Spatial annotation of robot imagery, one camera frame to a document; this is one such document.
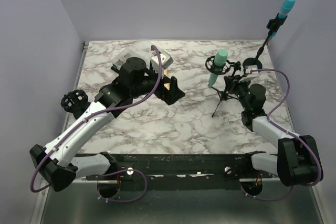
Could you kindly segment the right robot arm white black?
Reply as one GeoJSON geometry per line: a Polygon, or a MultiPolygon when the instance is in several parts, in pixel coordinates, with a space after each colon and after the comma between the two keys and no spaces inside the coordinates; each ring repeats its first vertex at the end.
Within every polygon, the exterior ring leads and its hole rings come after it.
{"type": "Polygon", "coordinates": [[[235,95],[243,107],[243,125],[277,148],[275,156],[252,155],[250,160],[242,163],[242,173],[252,178],[265,171],[279,177],[285,186],[315,185],[321,181],[323,169],[315,139],[288,131],[270,120],[263,108],[265,87],[243,81],[240,75],[225,76],[224,81],[225,92],[235,95]]]}

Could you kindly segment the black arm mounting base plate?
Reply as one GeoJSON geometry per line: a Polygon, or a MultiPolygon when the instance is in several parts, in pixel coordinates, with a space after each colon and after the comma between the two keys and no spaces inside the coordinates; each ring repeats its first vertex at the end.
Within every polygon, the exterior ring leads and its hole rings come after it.
{"type": "Polygon", "coordinates": [[[240,180],[253,182],[267,172],[252,167],[251,154],[108,154],[107,176],[89,175],[100,185],[123,191],[142,190],[239,190],[240,180]]]}

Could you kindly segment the black tripod shock mount stand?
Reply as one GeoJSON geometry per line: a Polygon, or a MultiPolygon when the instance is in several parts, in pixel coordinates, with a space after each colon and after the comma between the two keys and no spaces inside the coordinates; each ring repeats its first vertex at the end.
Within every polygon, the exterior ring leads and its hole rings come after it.
{"type": "MultiPolygon", "coordinates": [[[[215,56],[210,56],[205,61],[205,67],[210,73],[213,72],[212,64],[213,64],[214,57],[215,56]]],[[[226,76],[227,73],[229,73],[231,68],[233,68],[233,70],[234,70],[231,76],[235,76],[236,71],[242,69],[240,61],[231,62],[229,60],[226,60],[226,63],[223,66],[223,69],[222,69],[222,73],[220,73],[218,76],[223,76],[223,79],[224,79],[224,77],[226,76]]],[[[227,101],[229,99],[236,99],[237,100],[237,98],[235,98],[235,97],[229,95],[228,93],[226,93],[225,90],[220,91],[217,88],[214,88],[213,86],[211,87],[211,89],[215,90],[217,92],[218,96],[219,96],[219,102],[217,104],[217,107],[216,107],[215,111],[212,114],[212,117],[214,117],[214,115],[215,115],[215,113],[216,113],[216,111],[217,111],[217,109],[218,109],[218,107],[219,107],[219,105],[222,101],[227,101]]]]}

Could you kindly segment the black shock mount desk stand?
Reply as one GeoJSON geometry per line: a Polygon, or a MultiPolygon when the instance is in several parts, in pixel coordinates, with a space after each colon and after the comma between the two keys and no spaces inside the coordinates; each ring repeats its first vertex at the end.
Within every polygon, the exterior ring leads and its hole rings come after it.
{"type": "Polygon", "coordinates": [[[66,112],[71,113],[75,119],[78,119],[90,106],[90,102],[83,90],[73,90],[64,95],[60,105],[66,112]]]}

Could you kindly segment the cream yellow microphone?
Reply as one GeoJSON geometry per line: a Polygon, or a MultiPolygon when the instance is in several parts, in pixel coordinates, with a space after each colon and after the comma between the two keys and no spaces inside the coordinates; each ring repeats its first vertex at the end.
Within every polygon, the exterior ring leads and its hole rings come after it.
{"type": "Polygon", "coordinates": [[[163,71],[163,83],[164,87],[169,90],[170,89],[170,78],[169,78],[169,71],[168,69],[165,69],[163,71]]]}

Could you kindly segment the mint green microphone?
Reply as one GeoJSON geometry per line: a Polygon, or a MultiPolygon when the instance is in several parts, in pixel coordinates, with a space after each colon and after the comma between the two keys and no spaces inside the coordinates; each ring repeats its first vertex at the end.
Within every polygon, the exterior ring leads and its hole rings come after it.
{"type": "Polygon", "coordinates": [[[226,49],[219,49],[213,59],[213,72],[211,73],[208,81],[208,87],[211,88],[220,73],[222,73],[223,66],[226,63],[228,51],[226,49]]]}

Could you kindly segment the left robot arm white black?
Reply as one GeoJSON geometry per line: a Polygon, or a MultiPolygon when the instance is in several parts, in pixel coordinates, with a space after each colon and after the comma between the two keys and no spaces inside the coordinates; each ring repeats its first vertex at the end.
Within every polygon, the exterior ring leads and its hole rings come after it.
{"type": "Polygon", "coordinates": [[[173,59],[152,57],[150,64],[138,57],[130,57],[120,67],[118,76],[100,88],[93,102],[83,90],[68,93],[61,105],[76,118],[60,136],[45,146],[34,145],[29,153],[37,173],[54,191],[62,191],[75,179],[91,175],[112,179],[116,175],[115,159],[108,153],[79,157],[79,150],[105,125],[116,119],[125,109],[135,106],[135,98],[155,95],[167,105],[185,96],[175,77],[167,77],[164,70],[173,59]]]}

